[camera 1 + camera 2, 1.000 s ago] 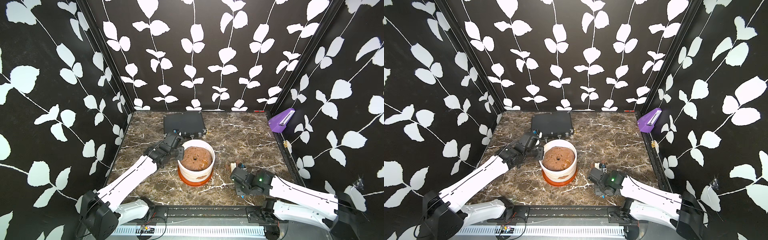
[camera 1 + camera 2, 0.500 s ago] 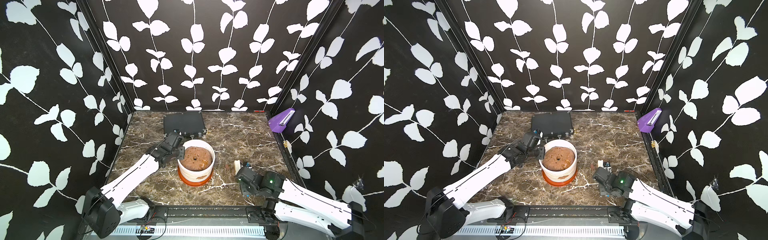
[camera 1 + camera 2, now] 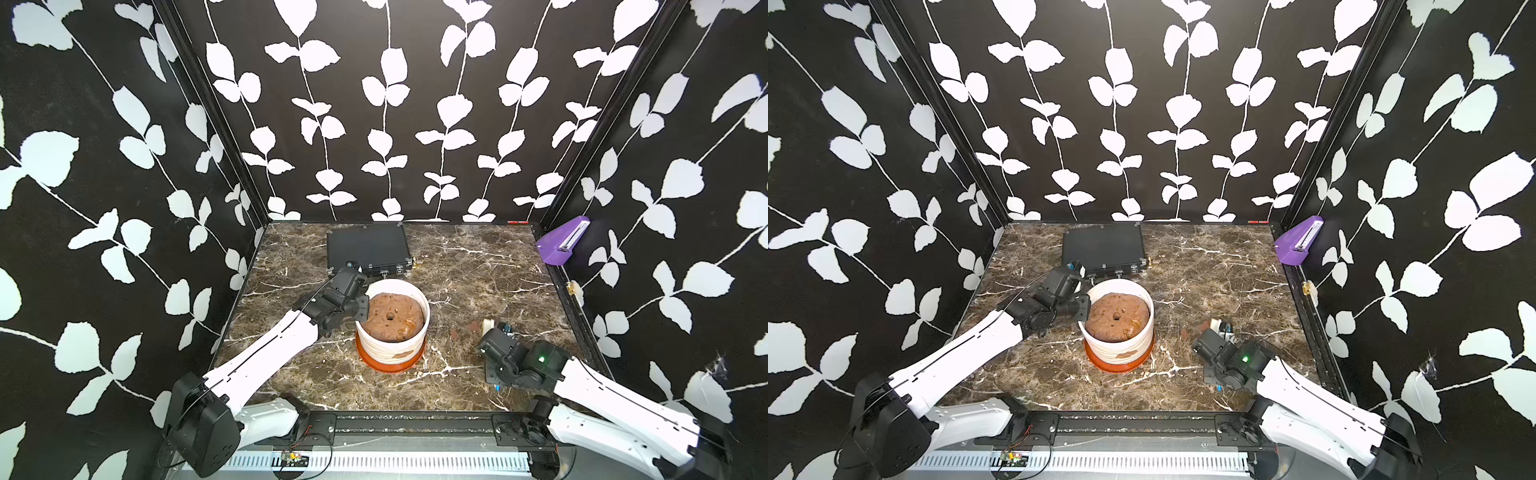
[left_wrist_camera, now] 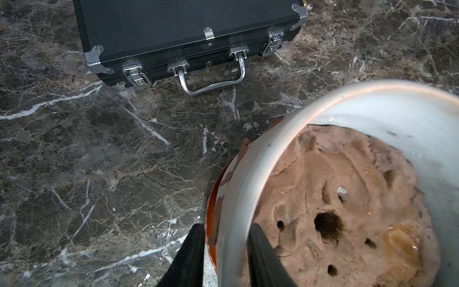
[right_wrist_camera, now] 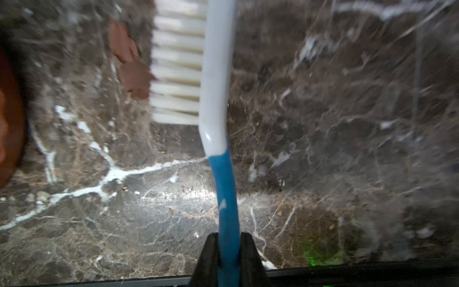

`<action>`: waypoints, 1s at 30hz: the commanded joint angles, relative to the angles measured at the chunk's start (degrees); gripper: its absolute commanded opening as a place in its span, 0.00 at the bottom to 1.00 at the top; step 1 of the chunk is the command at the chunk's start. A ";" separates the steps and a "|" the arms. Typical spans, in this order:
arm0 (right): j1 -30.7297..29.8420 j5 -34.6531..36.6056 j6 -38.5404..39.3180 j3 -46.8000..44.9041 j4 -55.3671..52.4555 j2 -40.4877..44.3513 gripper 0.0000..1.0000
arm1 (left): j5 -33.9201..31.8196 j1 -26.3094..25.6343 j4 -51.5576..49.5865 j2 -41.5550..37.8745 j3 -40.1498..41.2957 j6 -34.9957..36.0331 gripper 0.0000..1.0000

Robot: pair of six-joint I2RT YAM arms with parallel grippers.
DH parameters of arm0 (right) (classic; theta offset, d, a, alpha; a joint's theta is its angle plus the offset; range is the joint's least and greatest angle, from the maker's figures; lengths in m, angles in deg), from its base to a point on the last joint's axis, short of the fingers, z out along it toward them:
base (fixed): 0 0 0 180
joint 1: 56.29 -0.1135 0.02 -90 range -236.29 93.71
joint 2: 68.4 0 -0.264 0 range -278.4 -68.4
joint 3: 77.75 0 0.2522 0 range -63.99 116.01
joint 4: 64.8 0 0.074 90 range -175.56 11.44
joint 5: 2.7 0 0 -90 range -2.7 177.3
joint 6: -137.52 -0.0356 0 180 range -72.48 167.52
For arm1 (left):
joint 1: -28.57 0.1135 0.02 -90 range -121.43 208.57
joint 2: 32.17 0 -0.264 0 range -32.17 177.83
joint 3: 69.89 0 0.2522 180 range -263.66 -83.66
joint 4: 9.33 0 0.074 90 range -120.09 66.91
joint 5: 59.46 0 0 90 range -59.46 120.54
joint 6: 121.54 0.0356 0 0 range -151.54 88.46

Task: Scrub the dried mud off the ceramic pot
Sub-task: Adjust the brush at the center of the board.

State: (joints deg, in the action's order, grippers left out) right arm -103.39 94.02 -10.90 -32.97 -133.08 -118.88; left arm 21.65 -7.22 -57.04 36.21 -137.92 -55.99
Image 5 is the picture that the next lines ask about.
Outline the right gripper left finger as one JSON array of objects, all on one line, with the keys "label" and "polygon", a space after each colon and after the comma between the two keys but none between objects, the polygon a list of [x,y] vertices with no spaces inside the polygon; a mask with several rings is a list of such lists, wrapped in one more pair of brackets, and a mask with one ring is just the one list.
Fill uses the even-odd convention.
[{"label": "right gripper left finger", "polygon": [[211,233],[206,238],[188,287],[217,287],[218,268],[218,233]]}]

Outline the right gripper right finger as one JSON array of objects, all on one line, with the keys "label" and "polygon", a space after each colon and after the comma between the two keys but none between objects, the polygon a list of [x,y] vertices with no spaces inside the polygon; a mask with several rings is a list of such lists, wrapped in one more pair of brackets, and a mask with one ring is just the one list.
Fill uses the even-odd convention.
[{"label": "right gripper right finger", "polygon": [[271,286],[253,237],[249,233],[241,233],[239,262],[241,287]]}]

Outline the white and blue scrub brush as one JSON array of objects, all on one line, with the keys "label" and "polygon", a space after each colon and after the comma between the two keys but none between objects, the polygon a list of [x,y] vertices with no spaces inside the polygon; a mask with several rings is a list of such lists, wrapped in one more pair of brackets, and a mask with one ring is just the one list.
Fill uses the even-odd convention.
[{"label": "white and blue scrub brush", "polygon": [[155,1],[150,83],[156,123],[197,126],[218,202],[216,283],[240,284],[237,191],[227,134],[237,1]]}]

